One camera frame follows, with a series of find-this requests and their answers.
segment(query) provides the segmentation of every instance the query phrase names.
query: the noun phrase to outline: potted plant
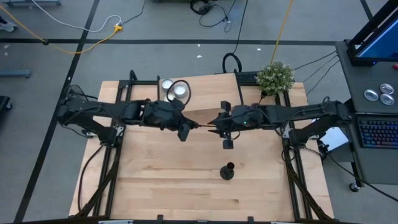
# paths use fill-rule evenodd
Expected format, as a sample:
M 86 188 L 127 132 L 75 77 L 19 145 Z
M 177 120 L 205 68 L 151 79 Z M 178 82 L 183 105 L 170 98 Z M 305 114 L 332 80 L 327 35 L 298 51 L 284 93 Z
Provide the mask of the potted plant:
M 261 97 L 278 95 L 291 89 L 294 82 L 293 73 L 292 67 L 282 62 L 263 66 L 256 77 Z

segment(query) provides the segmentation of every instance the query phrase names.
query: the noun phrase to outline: wooden tabletop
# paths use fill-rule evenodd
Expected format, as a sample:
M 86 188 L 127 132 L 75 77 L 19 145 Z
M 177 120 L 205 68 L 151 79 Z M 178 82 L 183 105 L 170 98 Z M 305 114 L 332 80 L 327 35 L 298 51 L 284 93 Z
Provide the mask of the wooden tabletop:
M 198 107 L 199 111 L 201 108 L 212 110 L 216 105 L 220 107 L 220 99 L 229 100 L 232 105 L 240 104 L 237 89 L 232 87 L 223 92 L 221 85 L 206 96 L 206 91 L 203 91 L 207 85 L 205 80 L 210 77 L 215 78 L 204 76 L 188 81 L 191 87 L 195 86 L 193 96 L 198 94 L 197 88 L 200 85 L 197 82 L 203 85 L 201 97 L 192 97 L 188 104 L 191 111 L 184 113 L 190 119 L 210 121 L 215 118 L 196 113 L 193 108 L 197 100 L 213 104 L 207 108 Z M 231 75 L 225 74 L 225 78 L 227 80 Z M 114 102 L 117 87 L 118 82 L 103 82 L 99 101 Z M 242 86 L 241 91 L 245 104 L 258 103 L 260 91 L 257 87 Z M 292 106 L 307 104 L 302 83 L 295 83 L 289 95 Z M 156 100 L 157 87 L 134 85 L 131 99 L 145 98 Z M 264 98 L 261 104 L 274 105 L 274 97 Z M 108 118 L 95 119 L 104 125 L 110 124 Z M 305 126 L 308 122 L 310 121 L 296 122 L 296 127 Z M 233 150 L 225 150 L 222 139 L 207 130 L 191 130 L 187 141 L 180 142 L 176 132 L 128 126 L 124 135 L 111 218 L 153 220 L 157 215 L 164 215 L 165 220 L 245 221 L 248 216 L 253 216 L 255 221 L 293 221 L 286 168 L 280 157 L 280 137 L 274 131 L 245 131 L 234 141 Z M 82 166 L 98 147 L 97 139 L 88 140 Z M 309 141 L 307 147 L 316 149 L 316 142 Z M 81 200 L 83 205 L 98 186 L 103 155 L 104 150 L 90 162 L 85 172 Z M 320 158 L 304 150 L 301 155 L 307 188 L 326 214 L 332 217 Z M 228 162 L 235 164 L 235 176 L 232 180 L 223 180 L 220 169 Z M 77 189 L 78 185 L 70 214 L 77 213 Z M 301 202 L 301 193 L 299 190 L 297 192 Z M 107 196 L 108 193 L 104 193 L 101 213 L 104 213 Z M 302 203 L 299 206 L 304 217 Z

